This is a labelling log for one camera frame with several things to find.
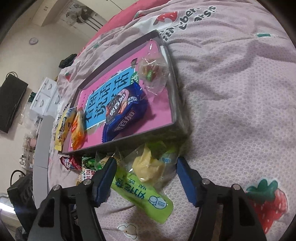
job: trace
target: oreo snack package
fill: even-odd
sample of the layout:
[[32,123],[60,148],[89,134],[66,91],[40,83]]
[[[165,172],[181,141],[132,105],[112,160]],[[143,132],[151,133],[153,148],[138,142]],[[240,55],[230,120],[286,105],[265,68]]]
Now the oreo snack package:
[[122,89],[106,107],[102,141],[113,140],[128,126],[142,119],[147,106],[146,94],[136,82]]

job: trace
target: green snack package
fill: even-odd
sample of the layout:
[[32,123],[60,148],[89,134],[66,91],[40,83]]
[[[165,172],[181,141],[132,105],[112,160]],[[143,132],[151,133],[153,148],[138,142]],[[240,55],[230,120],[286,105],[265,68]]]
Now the green snack package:
[[135,175],[119,166],[111,187],[159,223],[164,223],[173,211],[173,203],[166,195],[160,195],[153,187],[143,185]]
[[99,161],[96,161],[95,158],[92,157],[82,157],[82,167],[86,169],[91,169],[94,171],[103,169],[101,163]]

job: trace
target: pink bedsheet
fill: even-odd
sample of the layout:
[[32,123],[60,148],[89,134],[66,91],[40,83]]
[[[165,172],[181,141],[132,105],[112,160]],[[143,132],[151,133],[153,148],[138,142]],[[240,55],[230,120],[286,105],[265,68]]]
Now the pink bedsheet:
[[167,3],[169,0],[139,0],[128,8],[122,10],[119,14],[113,16],[101,29],[94,35],[94,37],[86,44],[86,46],[81,50],[81,52],[98,36],[106,33],[112,29],[122,27],[127,25],[133,20],[136,13],[140,10],[148,10],[153,7],[157,7]]

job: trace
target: strawberry pattern bedding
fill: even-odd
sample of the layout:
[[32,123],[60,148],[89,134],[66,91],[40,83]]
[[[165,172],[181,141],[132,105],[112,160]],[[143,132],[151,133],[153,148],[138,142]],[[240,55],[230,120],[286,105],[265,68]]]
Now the strawberry pattern bedding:
[[[296,50],[255,0],[171,0],[139,11],[61,71],[59,115],[98,66],[155,29],[168,45],[186,99],[189,165],[215,184],[244,187],[268,241],[278,241],[296,214]],[[51,150],[49,187],[75,185],[78,174],[60,164],[53,139]],[[112,190],[96,210],[106,239],[187,240],[197,209],[177,176],[164,192],[174,210],[159,224]]]

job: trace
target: cable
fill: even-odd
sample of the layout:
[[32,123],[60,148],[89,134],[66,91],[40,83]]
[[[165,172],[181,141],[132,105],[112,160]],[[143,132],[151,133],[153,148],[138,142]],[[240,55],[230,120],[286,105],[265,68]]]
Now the cable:
[[20,113],[22,112],[22,104],[21,103],[20,103],[20,107],[18,107],[17,110],[20,110],[20,112],[17,114],[17,116],[15,118],[17,118],[20,115]]
[[11,185],[11,182],[12,182],[13,174],[15,174],[16,172],[20,172],[20,173],[22,173],[24,176],[26,175],[26,174],[25,174],[23,171],[21,171],[21,170],[14,170],[14,171],[12,172],[11,176],[10,176],[10,185]]
[[8,77],[9,74],[12,74],[14,77],[18,78],[17,73],[14,72],[14,71],[11,71],[11,72],[9,72],[9,73],[6,75],[5,79],[7,79],[7,77]]

